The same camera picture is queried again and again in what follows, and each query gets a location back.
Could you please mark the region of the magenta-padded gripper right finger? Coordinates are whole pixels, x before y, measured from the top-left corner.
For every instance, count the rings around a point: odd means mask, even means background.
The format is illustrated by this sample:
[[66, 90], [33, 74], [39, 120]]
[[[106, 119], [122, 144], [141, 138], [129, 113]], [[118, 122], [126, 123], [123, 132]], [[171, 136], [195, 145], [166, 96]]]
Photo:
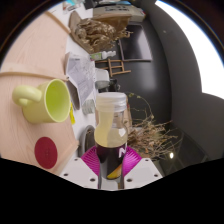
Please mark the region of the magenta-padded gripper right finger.
[[143, 187], [162, 178], [150, 158], [142, 158], [128, 147], [122, 165], [123, 186], [125, 189]]

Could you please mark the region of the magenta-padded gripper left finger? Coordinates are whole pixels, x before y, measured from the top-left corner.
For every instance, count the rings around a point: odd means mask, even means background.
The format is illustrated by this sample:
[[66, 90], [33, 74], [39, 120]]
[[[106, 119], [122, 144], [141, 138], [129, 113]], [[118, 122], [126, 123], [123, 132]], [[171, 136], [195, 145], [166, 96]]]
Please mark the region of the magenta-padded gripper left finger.
[[81, 157], [72, 158], [60, 176], [81, 187], [97, 189], [99, 174], [100, 162], [96, 154], [96, 147], [93, 146]]

